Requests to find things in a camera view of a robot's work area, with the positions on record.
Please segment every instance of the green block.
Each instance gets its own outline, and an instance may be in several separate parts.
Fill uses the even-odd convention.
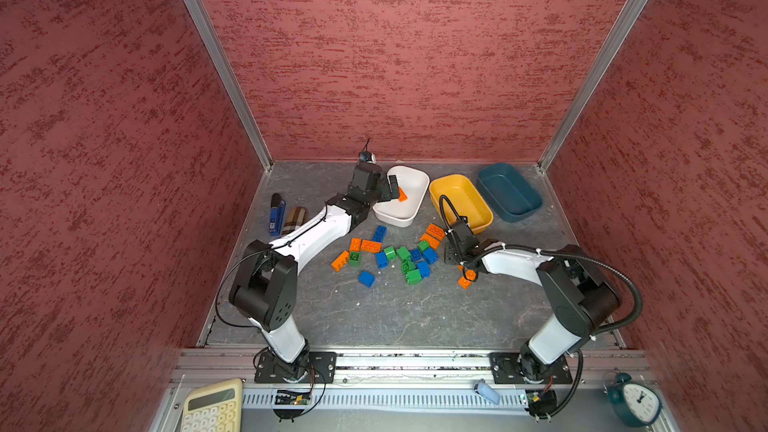
[[[415,285],[422,281],[422,275],[417,270],[408,271],[406,274],[406,283],[408,285]]]
[[[401,261],[411,260],[411,253],[405,247],[400,247],[397,249],[397,256]]]
[[[350,252],[350,265],[360,266],[360,252]]]
[[[402,273],[405,274],[406,272],[410,272],[411,270],[416,270],[416,264],[413,262],[406,260],[402,263],[402,266],[400,267],[400,270],[402,270]]]

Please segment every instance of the red wall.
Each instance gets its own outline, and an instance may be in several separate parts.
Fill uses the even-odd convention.
[[[143,432],[260,166],[182,0],[0,24],[0,428]]]
[[[532,162],[625,1],[204,0],[275,158]]]
[[[550,169],[684,430],[768,424],[768,0],[650,0]]]

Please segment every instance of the calculator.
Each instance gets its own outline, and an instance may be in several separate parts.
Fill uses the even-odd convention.
[[[226,380],[192,390],[184,402],[181,432],[240,432],[243,381]]]

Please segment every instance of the alarm clock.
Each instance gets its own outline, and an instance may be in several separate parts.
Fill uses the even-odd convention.
[[[645,385],[633,382],[629,374],[616,374],[606,392],[616,415],[629,427],[651,425],[661,414],[658,394]]]

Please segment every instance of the gray tabletop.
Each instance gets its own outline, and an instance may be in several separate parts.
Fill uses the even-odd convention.
[[[381,164],[387,170],[395,164]],[[430,179],[463,174],[473,182],[480,164],[407,164],[426,172]],[[256,218],[250,224],[245,244],[270,240],[267,232],[270,199],[278,192],[288,210],[307,207],[310,217],[322,210],[323,201],[344,192],[352,177],[350,162],[278,162],[260,197]],[[573,239],[562,214],[546,193],[533,166],[517,169],[544,198],[543,206],[530,218],[509,224],[498,216],[479,237],[499,238],[541,248],[560,248]],[[384,245],[413,249],[426,227],[441,225],[428,192],[413,225],[388,226],[373,212],[350,234],[334,241],[304,267],[293,317],[313,347],[400,347],[400,348],[518,348],[546,321],[552,310],[544,291],[536,284],[505,275],[482,274],[468,290],[459,287],[460,271],[442,263],[445,245],[438,249],[440,262],[420,284],[408,285],[399,270],[399,261],[379,271],[373,254],[362,253],[359,268],[345,266],[334,272],[331,262],[350,246],[351,237],[371,239],[376,226],[387,226]],[[372,288],[358,283],[361,270],[376,276]],[[222,287],[220,310],[229,322],[246,320],[226,301],[232,277]],[[600,336],[593,347],[615,347],[609,334]],[[232,328],[213,323],[208,344],[264,344],[255,329]]]

